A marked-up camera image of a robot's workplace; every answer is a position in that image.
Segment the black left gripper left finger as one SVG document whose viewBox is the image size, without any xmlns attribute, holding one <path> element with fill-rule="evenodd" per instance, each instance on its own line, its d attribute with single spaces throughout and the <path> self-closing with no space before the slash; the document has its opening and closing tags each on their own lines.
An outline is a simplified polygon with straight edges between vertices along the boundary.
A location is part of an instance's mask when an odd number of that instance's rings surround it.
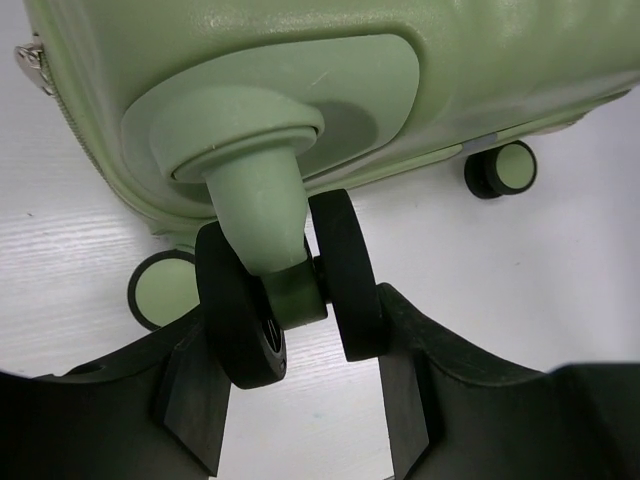
<svg viewBox="0 0 640 480">
<path fill-rule="evenodd" d="M 209 479 L 230 381 L 194 310 L 62 376 L 1 375 L 4 479 Z"/>
</svg>

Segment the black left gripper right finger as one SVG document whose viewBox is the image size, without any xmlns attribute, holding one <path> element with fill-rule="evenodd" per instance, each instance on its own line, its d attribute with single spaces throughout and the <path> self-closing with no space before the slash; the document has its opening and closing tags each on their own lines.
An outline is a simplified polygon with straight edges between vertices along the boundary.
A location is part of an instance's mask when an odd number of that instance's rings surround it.
<svg viewBox="0 0 640 480">
<path fill-rule="evenodd" d="M 549 372 L 502 359 L 378 288 L 391 328 L 380 357 L 397 479 L 635 479 L 639 367 Z"/>
</svg>

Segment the green hard-shell suitcase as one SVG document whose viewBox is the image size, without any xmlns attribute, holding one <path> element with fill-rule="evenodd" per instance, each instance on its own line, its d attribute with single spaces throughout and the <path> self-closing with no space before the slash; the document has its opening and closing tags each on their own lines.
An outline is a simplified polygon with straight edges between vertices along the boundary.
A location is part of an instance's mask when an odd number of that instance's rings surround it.
<svg viewBox="0 0 640 480">
<path fill-rule="evenodd" d="M 24 75 L 114 194 L 192 263 L 233 384 L 284 333 L 389 332 L 350 189 L 449 159 L 482 199 L 537 176 L 525 138 L 639 84 L 635 1 L 28 1 Z"/>
</svg>

